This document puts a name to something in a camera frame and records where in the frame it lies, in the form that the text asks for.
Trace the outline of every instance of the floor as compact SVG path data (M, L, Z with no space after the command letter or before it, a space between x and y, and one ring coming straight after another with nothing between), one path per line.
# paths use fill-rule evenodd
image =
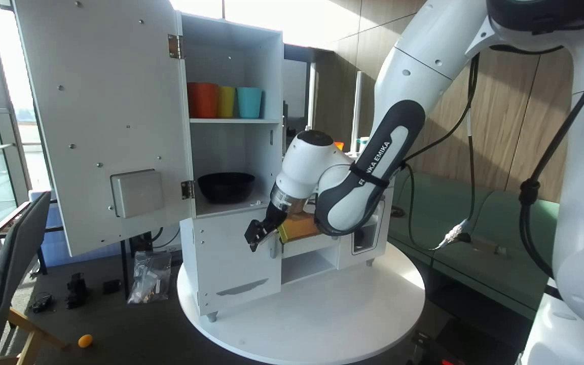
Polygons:
M121 279L118 257L51 268L48 277L26 281L13 307L26 309L29 318L70 343L65 354L45 347L38 364L254 364L208 343L184 318L175 295L176 271L179 265L173 268L169 301L150 304L128 304L121 288L104 295L105 282ZM361 361L363 365L428 365L441 360L463 365L514 364L529 330L527 320L426 268L419 271L428 286L428 304L416 330L388 354ZM78 309L67 307L67 285L72 275L80 275L90 290ZM46 296L52 301L48 310L29 309ZM82 352L75 343L85 333L96 341Z

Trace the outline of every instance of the cabinet door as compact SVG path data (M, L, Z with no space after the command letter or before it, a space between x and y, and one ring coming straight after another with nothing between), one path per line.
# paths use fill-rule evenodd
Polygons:
M184 62L169 55L181 18L171 3L22 0L16 14L70 254L192 215L183 197L192 179ZM112 176L136 170L155 173L128 186L150 191L150 210L124 218Z

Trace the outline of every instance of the cup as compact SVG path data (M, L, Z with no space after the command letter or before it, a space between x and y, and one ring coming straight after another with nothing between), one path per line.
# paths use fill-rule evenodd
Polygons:
M263 91L258 88L237 88L237 115L245 119L262 117Z
M218 117L235 117L235 88L218 88Z
M188 83L190 117L217 117L218 88L217 83Z

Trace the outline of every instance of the black bowl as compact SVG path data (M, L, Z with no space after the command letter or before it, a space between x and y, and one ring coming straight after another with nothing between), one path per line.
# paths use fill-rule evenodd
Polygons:
M215 206L241 204L254 189L254 176L245 173L205 174L196 182L206 201Z

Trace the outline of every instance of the door hinge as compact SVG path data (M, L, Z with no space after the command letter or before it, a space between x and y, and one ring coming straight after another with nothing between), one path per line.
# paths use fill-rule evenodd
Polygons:
M169 58L184 60L184 38L181 35L169 35Z
M192 180L183 180L183 200L192 200L195 197L195 182Z

